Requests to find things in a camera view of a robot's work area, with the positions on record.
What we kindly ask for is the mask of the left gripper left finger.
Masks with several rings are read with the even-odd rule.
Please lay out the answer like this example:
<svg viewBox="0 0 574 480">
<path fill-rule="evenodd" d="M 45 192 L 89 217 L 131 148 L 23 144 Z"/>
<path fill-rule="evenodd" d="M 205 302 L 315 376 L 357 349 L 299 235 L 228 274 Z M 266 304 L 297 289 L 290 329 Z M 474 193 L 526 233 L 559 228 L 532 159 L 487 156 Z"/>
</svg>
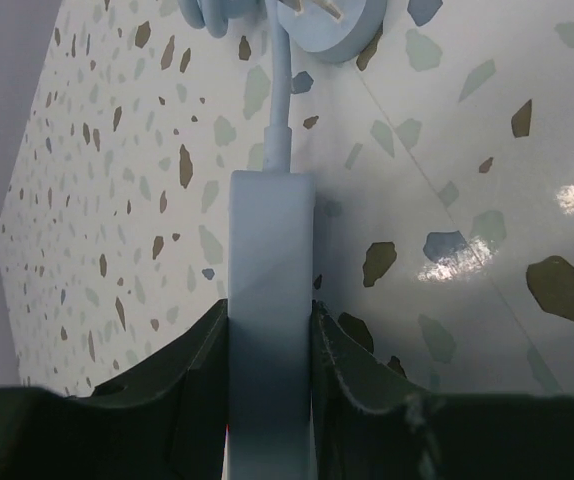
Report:
<svg viewBox="0 0 574 480">
<path fill-rule="evenodd" d="M 0 387 L 0 479 L 219 479 L 228 318 L 189 330 L 88 397 Z"/>
</svg>

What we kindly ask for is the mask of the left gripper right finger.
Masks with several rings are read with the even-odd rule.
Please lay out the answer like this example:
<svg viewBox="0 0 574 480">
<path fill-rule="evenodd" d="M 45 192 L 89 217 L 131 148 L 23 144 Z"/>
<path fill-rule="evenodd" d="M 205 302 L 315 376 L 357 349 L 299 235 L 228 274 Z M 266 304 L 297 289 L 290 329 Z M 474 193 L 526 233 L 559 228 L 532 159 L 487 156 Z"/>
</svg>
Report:
<svg viewBox="0 0 574 480">
<path fill-rule="evenodd" d="M 311 313 L 320 479 L 574 479 L 574 396 L 435 394 Z"/>
</svg>

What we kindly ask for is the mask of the light blue power strip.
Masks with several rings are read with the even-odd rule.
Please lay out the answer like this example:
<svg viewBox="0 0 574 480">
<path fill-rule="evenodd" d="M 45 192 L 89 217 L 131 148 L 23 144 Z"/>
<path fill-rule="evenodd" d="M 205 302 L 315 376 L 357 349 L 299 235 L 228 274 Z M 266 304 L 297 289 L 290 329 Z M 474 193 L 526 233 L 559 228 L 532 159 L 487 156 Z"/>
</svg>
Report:
<svg viewBox="0 0 574 480">
<path fill-rule="evenodd" d="M 229 204 L 230 479 L 310 475 L 311 176 L 236 171 Z"/>
</svg>

